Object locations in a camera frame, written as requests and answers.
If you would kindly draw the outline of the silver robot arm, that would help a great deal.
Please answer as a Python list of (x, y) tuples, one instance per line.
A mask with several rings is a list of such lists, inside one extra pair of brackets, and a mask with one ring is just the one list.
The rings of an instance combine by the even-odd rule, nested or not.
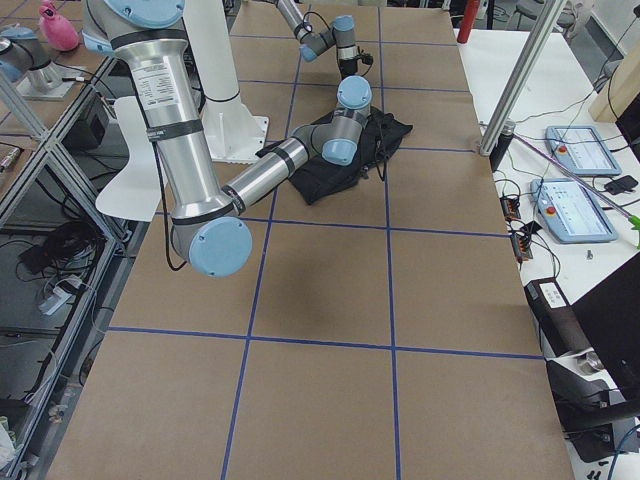
[(86, 46), (125, 62), (174, 209), (166, 249), (195, 270), (225, 277), (247, 262), (252, 235), (242, 213), (315, 156), (349, 165), (370, 113), (369, 82), (357, 72), (355, 22), (335, 18), (316, 32), (296, 4), (277, 10), (313, 61), (334, 50), (341, 73), (331, 120), (297, 128), (276, 147), (268, 119), (241, 99), (229, 30), (218, 1), (88, 1)]
[(311, 63), (321, 55), (335, 50), (336, 64), (342, 79), (366, 76), (374, 64), (373, 56), (356, 40), (355, 21), (351, 15), (337, 16), (326, 22), (317, 12), (302, 13), (295, 1), (271, 1), (299, 42), (302, 59)]

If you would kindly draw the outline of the third robot base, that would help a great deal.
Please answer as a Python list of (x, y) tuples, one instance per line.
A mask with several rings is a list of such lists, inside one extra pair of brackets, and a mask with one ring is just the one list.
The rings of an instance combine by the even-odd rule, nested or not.
[(61, 101), (72, 87), (36, 34), (19, 24), (1, 28), (1, 72), (28, 100)]

